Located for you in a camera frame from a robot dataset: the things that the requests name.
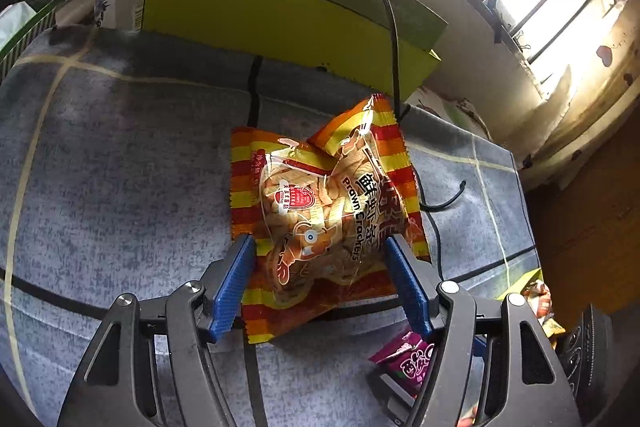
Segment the yellow-green cardboard tray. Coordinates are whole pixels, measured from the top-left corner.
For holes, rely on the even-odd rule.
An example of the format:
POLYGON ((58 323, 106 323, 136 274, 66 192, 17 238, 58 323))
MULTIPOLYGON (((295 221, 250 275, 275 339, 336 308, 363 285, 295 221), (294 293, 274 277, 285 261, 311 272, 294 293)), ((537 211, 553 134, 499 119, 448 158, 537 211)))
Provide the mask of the yellow-green cardboard tray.
POLYGON ((497 300, 501 301, 509 294, 521 294, 522 291, 532 282, 543 280, 544 274, 540 268, 525 272, 519 279, 517 279, 508 289, 503 291, 501 295, 497 297, 497 300))

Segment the blue patterned tablecloth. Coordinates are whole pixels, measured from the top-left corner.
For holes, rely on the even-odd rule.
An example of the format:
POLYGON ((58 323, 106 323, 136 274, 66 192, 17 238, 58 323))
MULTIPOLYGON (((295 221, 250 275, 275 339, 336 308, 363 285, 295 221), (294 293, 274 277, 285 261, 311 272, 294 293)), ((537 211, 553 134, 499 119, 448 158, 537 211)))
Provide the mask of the blue patterned tablecloth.
MULTIPOLYGON (((99 314, 165 296, 230 245, 230 136, 305 141, 371 90, 318 69, 155 34, 54 28, 1 85, 1 367, 55 426, 99 314)), ((410 108, 400 124, 435 215, 442 271, 498 297, 539 268, 506 150, 410 108)), ((254 347, 212 351, 238 426, 387 426, 367 358, 406 326, 381 299, 254 347)))

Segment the spotted cream curtain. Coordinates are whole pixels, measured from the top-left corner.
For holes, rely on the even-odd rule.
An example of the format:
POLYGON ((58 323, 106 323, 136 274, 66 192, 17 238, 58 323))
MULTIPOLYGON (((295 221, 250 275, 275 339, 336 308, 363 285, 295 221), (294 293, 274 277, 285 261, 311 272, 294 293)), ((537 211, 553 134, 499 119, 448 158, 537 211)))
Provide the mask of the spotted cream curtain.
POLYGON ((560 50, 555 89, 503 142, 527 190, 567 186, 639 103, 639 0, 618 2, 560 50))

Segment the striped prawn cracker bag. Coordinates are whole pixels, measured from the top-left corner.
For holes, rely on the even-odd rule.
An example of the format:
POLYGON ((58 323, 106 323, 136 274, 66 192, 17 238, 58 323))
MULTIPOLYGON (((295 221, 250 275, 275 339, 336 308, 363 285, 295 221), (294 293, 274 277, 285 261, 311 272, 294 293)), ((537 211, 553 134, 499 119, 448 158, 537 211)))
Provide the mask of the striped prawn cracker bag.
POLYGON ((430 257, 418 184, 390 102, 371 95, 307 141, 231 132, 231 233, 256 261, 241 303, 250 343, 266 343, 346 301, 393 294, 385 239, 430 257))

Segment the white orange snack bag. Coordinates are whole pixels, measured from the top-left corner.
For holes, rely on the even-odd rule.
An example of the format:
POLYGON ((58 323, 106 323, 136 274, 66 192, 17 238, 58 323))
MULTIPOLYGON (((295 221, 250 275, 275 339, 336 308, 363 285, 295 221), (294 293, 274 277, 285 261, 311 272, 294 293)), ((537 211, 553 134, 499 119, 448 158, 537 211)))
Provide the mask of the white orange snack bag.
POLYGON ((521 295, 532 308, 533 314, 548 338, 565 333, 564 327, 555 321, 551 291, 544 281, 529 282, 522 290, 521 295))

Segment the yellow-green box at window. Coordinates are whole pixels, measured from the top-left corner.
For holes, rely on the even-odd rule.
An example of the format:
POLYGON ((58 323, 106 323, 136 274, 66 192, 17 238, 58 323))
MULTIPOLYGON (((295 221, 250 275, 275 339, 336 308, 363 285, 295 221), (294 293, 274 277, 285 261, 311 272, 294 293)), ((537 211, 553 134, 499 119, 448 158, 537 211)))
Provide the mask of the yellow-green box at window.
POLYGON ((142 28, 401 98, 437 69, 446 22, 418 0, 144 0, 142 28))

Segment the green striped tissue box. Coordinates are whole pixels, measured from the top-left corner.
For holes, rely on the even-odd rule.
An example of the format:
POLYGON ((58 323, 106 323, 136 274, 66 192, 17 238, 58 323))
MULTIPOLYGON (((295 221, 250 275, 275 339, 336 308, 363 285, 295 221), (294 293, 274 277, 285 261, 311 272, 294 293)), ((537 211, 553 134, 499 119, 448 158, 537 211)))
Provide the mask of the green striped tissue box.
POLYGON ((55 13, 55 1, 38 12, 25 1, 11 4, 1 12, 1 80, 35 38, 55 26, 55 13))

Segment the pink purple snack packet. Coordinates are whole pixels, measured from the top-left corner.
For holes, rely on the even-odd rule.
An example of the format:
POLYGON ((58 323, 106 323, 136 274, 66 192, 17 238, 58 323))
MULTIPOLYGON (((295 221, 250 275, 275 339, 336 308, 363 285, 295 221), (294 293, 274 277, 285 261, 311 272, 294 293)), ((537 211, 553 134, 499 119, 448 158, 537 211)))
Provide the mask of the pink purple snack packet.
POLYGON ((369 361, 383 369, 384 373, 390 375, 415 398, 427 377, 434 348, 434 343, 429 343, 418 333, 406 329, 373 353, 369 361))

